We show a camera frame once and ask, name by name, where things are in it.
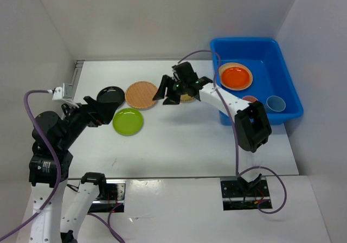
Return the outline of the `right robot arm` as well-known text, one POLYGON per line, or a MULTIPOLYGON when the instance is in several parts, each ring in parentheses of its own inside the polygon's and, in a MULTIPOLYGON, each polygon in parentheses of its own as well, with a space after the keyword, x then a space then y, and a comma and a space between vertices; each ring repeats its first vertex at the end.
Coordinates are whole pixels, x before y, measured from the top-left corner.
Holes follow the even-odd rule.
POLYGON ((181 96, 187 94, 198 101, 205 102, 228 115, 235 139, 235 175, 237 188, 244 196, 251 195, 260 183, 261 174, 245 177, 245 173, 257 167, 239 171, 239 150, 255 153, 268 142, 272 134, 264 105, 248 102, 217 86, 215 81, 203 76, 198 77, 189 62, 172 67, 173 76, 163 75, 159 88, 152 100, 163 99, 163 105, 178 105, 181 96))

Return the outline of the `black round plate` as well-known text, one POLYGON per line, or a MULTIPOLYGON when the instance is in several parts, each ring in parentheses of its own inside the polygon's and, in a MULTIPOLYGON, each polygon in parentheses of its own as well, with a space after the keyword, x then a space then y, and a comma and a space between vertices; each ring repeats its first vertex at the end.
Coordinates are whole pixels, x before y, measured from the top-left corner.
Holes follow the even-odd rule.
POLYGON ((103 88, 97 95, 97 101, 101 103, 118 103, 122 105, 125 101, 125 92, 117 86, 103 88))

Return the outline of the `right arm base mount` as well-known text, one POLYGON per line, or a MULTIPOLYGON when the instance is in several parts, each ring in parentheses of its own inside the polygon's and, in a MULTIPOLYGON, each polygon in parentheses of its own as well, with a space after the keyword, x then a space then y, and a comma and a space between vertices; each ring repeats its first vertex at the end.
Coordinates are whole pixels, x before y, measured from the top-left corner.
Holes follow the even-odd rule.
POLYGON ((266 180, 261 180, 255 188, 244 193, 237 180, 220 180, 223 210, 272 209, 266 180))

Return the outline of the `beige round plate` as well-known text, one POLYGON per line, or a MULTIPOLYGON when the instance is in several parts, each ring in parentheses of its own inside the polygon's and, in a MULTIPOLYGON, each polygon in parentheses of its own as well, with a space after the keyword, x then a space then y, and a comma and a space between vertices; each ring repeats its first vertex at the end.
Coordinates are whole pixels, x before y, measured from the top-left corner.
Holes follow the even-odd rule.
POLYGON ((251 71, 244 65, 240 64, 240 63, 236 63, 236 62, 229 62, 229 63, 225 63, 223 64, 222 66, 219 67, 218 69, 218 72, 219 72, 219 75, 220 75, 220 82, 221 82, 221 85, 224 86, 225 88, 229 89, 229 90, 232 90, 232 91, 241 91, 241 90, 244 90, 244 89, 247 89, 251 86, 252 82, 253 82, 253 75, 251 73, 251 71), (249 73, 249 76, 250 76, 250 81, 247 85, 241 87, 240 89, 233 89, 233 88, 229 88, 229 87, 226 87, 223 83, 222 83, 222 80, 221 80, 221 75, 222 75, 222 72, 229 68, 229 67, 241 67, 245 70, 248 71, 249 73))

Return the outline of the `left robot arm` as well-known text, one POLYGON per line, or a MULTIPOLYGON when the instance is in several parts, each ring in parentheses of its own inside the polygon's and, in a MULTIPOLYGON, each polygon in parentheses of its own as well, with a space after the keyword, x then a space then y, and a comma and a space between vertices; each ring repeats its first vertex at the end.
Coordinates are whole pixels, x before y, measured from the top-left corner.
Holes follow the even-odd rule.
POLYGON ((111 122, 119 102, 105 102, 84 97, 85 104, 77 107, 62 105, 65 117, 45 111, 34 117, 24 96, 24 106, 34 126, 33 157, 29 162, 29 182, 34 197, 30 242, 77 242, 81 225, 95 199, 108 193, 102 173, 87 172, 73 203, 61 214, 73 155, 69 148, 87 127, 99 127, 111 122))

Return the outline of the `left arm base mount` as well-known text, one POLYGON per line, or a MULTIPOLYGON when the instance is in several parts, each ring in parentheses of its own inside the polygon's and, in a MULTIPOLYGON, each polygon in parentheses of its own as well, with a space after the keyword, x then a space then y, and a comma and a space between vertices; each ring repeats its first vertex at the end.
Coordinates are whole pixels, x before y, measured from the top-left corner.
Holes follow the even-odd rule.
POLYGON ((93 201, 89 213, 123 213, 126 180, 107 179, 106 189, 93 201))

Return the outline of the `blue plastic bin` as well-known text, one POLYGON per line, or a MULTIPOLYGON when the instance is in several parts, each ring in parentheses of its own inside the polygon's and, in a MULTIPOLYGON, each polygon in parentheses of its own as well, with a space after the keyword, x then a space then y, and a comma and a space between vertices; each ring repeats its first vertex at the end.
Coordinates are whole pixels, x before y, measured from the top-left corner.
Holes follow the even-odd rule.
POLYGON ((281 125, 290 119, 301 117, 303 107, 278 43, 264 37, 223 37, 210 41, 210 49, 219 54, 221 64, 239 63, 253 75, 252 84, 241 91, 229 93, 243 98, 254 96, 264 105, 268 97, 278 96, 286 103, 281 112, 267 111, 271 125, 281 125))

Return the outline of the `green round plate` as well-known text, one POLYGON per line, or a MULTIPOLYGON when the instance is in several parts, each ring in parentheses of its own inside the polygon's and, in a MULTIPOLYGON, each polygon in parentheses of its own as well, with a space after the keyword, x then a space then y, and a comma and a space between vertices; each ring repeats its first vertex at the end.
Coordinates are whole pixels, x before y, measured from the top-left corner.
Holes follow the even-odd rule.
POLYGON ((118 111, 112 120, 114 130, 123 136, 132 136, 138 133, 144 124, 142 114, 135 108, 124 108, 118 111))

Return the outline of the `orange round plate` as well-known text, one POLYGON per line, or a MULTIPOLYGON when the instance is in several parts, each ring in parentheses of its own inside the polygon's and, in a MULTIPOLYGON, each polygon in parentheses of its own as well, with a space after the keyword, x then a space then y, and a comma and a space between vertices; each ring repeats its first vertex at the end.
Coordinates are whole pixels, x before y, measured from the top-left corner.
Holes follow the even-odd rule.
POLYGON ((248 71, 241 67, 229 67, 222 72, 221 80, 226 87, 240 89, 249 83, 250 76, 248 71))

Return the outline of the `blue plastic cup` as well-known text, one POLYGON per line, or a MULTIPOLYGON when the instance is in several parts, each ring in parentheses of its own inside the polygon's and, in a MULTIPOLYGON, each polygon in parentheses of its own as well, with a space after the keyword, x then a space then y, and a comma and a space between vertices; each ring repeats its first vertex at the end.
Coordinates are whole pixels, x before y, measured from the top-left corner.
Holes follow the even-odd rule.
POLYGON ((266 99, 266 111, 270 113, 280 113, 286 109, 286 103, 283 98, 272 95, 266 99))

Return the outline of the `bamboo pattern round plate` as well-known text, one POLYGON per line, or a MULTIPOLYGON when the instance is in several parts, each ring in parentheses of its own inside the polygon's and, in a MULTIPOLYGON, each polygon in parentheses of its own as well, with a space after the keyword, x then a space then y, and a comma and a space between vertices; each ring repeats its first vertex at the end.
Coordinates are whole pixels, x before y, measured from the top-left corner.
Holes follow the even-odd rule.
POLYGON ((182 94, 181 97, 180 97, 180 101, 181 102, 190 102, 190 101, 193 101, 194 100, 194 97, 191 97, 190 95, 188 94, 182 94))

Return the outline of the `pink plastic cup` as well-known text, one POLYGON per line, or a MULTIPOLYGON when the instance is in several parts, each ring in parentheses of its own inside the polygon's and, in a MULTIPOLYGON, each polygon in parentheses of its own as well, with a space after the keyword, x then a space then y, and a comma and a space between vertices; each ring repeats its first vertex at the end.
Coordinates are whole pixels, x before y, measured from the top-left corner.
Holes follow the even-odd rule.
POLYGON ((244 96, 244 97, 242 97, 242 99, 245 100, 245 101, 248 101, 250 103, 254 103, 254 102, 256 102, 258 100, 256 97, 254 97, 252 95, 244 96))

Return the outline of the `light brown woven plate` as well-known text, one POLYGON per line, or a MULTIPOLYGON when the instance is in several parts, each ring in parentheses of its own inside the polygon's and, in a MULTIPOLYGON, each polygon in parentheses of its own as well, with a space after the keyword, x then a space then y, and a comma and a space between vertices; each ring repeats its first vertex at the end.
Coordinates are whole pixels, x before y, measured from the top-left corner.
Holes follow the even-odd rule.
POLYGON ((158 88, 151 82, 138 81, 131 84, 125 92, 127 104, 138 110, 147 110, 153 107, 157 101, 153 100, 158 88))

